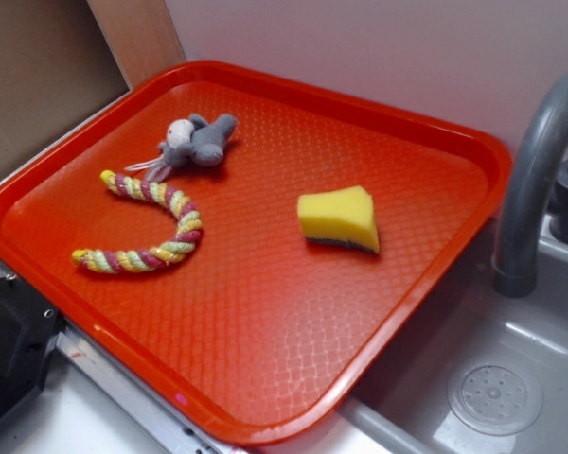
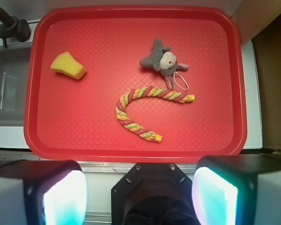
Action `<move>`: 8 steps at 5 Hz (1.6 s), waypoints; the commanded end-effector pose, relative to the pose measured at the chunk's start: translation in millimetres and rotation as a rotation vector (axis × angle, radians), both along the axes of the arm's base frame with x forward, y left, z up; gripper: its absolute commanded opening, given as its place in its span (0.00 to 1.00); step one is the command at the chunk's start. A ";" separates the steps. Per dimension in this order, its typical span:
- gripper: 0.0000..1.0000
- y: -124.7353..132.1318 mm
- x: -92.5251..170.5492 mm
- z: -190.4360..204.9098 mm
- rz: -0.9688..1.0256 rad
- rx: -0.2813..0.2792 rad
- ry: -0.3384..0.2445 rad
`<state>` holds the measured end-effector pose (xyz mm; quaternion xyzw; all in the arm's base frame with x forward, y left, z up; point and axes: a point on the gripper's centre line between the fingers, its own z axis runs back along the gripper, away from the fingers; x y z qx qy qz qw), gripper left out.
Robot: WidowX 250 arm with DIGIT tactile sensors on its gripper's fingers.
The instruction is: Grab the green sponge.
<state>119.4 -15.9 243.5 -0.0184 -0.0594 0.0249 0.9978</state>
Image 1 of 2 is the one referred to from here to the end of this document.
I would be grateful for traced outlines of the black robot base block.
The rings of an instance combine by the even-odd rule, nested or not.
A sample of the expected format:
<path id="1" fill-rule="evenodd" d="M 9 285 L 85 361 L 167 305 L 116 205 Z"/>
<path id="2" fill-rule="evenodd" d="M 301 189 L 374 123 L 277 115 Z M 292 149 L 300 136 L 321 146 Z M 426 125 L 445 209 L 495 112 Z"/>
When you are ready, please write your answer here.
<path id="1" fill-rule="evenodd" d="M 12 273 L 0 278 L 0 427 L 44 389 L 62 314 Z"/>

